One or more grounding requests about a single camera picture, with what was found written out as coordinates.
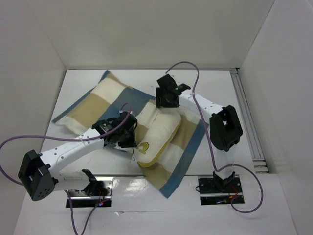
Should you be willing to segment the blue beige plaid pillowcase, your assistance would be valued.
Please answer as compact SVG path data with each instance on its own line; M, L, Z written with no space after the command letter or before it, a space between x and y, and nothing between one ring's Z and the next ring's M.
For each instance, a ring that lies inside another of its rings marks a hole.
M135 141L138 145L161 108L154 96L122 83L111 71L102 75L98 84L65 109L52 122L79 135L98 120L119 116L120 108L129 103L138 121ZM180 113L181 124L162 155L150 167L140 167L147 180L164 197L170 197L185 176L204 137L200 117L184 108L173 108Z

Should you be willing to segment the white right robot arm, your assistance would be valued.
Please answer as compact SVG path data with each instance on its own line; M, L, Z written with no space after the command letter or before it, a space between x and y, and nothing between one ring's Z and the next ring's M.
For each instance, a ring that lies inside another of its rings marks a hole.
M156 105L158 108L178 108L180 106L200 114L201 120L208 124L209 146L216 152L213 156L213 186L224 192L230 187L235 177L234 158L236 145L243 135L243 130L232 105L216 104L182 83L177 85L173 77L165 75L157 80Z

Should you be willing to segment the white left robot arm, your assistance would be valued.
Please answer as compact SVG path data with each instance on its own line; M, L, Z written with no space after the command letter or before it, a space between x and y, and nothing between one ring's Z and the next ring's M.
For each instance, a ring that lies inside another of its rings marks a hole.
M61 173L69 164L105 146L136 146L137 119L128 112L96 122L86 132L51 150L27 152L18 177L33 201L40 201L53 191L77 190L88 196L103 193L106 187L88 169Z

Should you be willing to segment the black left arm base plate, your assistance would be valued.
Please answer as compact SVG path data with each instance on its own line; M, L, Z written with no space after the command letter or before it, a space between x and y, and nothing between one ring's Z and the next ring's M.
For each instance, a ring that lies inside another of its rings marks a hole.
M99 187L92 193L86 194L84 191L70 190L73 208L108 208L112 205L113 177L96 177L100 181Z

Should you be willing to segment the cream pillow with duck patch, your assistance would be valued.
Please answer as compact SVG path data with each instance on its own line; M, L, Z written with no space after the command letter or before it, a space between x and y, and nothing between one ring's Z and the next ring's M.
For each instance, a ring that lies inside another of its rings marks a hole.
M133 157L142 168L152 166L181 124L180 113L171 108L162 108L152 121L142 141L134 148Z

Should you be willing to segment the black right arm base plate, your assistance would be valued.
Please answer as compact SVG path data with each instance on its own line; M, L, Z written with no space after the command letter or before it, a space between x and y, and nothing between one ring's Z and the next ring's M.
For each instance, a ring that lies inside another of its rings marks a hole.
M223 189L218 189L214 183L213 176L198 177L198 185L195 190L200 194L201 206L206 205L226 205L230 204L233 198L233 204L244 204L245 199L238 176Z

